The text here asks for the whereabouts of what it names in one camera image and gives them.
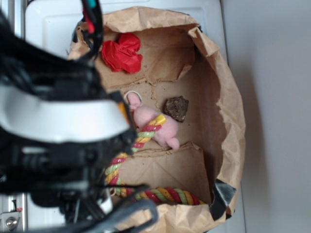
white wall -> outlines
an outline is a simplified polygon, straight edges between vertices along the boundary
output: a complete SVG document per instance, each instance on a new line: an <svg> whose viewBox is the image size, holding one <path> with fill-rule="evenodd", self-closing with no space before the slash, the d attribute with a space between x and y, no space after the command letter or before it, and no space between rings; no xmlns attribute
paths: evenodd
<svg viewBox="0 0 311 233"><path fill-rule="evenodd" d="M311 232L311 1L222 0L247 123L247 233Z"/></svg>

twisted rope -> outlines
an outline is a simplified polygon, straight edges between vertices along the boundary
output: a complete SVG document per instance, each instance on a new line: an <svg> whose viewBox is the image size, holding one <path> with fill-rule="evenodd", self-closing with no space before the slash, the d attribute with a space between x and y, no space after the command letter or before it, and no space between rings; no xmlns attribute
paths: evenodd
<svg viewBox="0 0 311 233"><path fill-rule="evenodd" d="M132 146L132 151L137 152L140 148L143 148L145 143L149 142L151 138L158 132L162 125L166 122L166 118L163 115L159 115L155 120L149 122L141 132L138 133L136 143ZM122 153L111 161L110 166L105 170L106 182L110 185L125 185L119 177L119 169L122 163L126 160L128 154ZM131 188L116 188L116 195L123 198L132 194ZM174 201L184 205L200 205L205 204L199 200L194 194L181 190L179 188L156 188L150 189L135 196L136 200L151 199L156 203L163 203Z"/></svg>

stuffed toy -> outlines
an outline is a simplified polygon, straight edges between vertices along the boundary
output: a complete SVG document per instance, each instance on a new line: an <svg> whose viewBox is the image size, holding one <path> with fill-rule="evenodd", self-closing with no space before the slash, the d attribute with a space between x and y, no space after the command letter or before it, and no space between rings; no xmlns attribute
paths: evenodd
<svg viewBox="0 0 311 233"><path fill-rule="evenodd" d="M142 98L139 93L129 91L125 94L124 98L128 99L131 112L134 112L133 119L139 129L142 129L146 124L155 119L160 112L142 106ZM171 147L173 150L179 148L179 141L175 137L178 132L178 123L168 115L163 114L166 118L166 123L157 132L153 139L163 147Z"/></svg>

brown paper bag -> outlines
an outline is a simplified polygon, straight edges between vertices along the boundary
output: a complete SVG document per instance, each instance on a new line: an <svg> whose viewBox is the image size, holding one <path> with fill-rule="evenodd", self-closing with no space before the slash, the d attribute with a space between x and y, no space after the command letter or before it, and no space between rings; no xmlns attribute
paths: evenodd
<svg viewBox="0 0 311 233"><path fill-rule="evenodd" d="M133 32L141 39L138 53L143 55L142 69L137 74L112 72L99 56L95 65L103 86L109 91L118 89L123 94L128 90L138 91L143 104L158 111L163 110L167 98L183 96L189 100L189 107L176 137L184 145L181 150L192 142L196 145L194 148L200 147L203 152L200 164L204 162L204 167L198 166L186 178L178 176L177 182L169 184L184 185L190 192L203 192L197 195L208 204L159 205L159 222L145 232L201 233L225 222L226 217L234 213L242 177L245 120L240 93L219 48L200 31L193 18L182 13L133 7L104 15L103 20L105 41L116 40L120 33ZM85 23L78 26L78 42L71 45L70 59L89 50L81 33L85 29ZM167 152L156 142L148 143L139 152L139 158L124 163L121 175L125 172L126 182L150 185L171 182L166 177L172 174L165 169L152 171L156 175L149 176L148 181L143 175L146 169L137 166L142 159L159 157L159 153L169 156L178 152ZM187 165L183 159L186 156L181 154L179 157L174 163L176 170ZM193 177L196 172L205 178L197 181ZM185 185L183 179L196 185ZM140 225L148 218L149 212L141 211L120 227Z"/></svg>

red tissue paper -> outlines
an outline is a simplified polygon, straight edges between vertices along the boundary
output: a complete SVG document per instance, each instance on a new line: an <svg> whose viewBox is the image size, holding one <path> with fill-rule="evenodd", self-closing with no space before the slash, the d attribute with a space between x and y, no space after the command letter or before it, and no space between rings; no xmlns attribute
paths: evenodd
<svg viewBox="0 0 311 233"><path fill-rule="evenodd" d="M140 39L133 33L121 34L118 43L103 42L102 59L112 71L125 70L130 74L140 71L142 55L136 54L140 48Z"/></svg>

